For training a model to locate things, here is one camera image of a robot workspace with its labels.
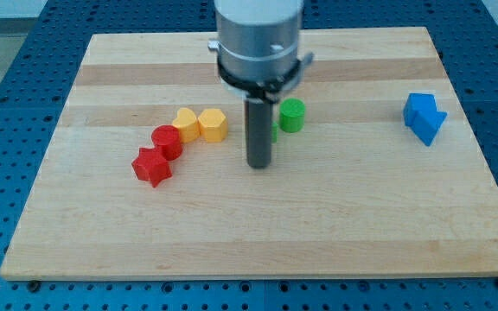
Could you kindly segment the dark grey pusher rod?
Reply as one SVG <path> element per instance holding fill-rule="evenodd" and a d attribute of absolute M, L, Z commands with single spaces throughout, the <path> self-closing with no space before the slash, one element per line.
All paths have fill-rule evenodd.
<path fill-rule="evenodd" d="M 246 98 L 246 160 L 252 168 L 266 168 L 271 163 L 272 105 L 259 98 Z"/>

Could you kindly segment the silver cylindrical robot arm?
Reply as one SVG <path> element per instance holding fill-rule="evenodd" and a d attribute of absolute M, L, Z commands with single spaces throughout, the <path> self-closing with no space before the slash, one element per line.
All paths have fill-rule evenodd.
<path fill-rule="evenodd" d="M 303 0 L 215 0 L 220 81 L 244 101 L 246 161 L 271 163 L 273 106 L 300 83 L 313 61 L 297 57 Z"/>

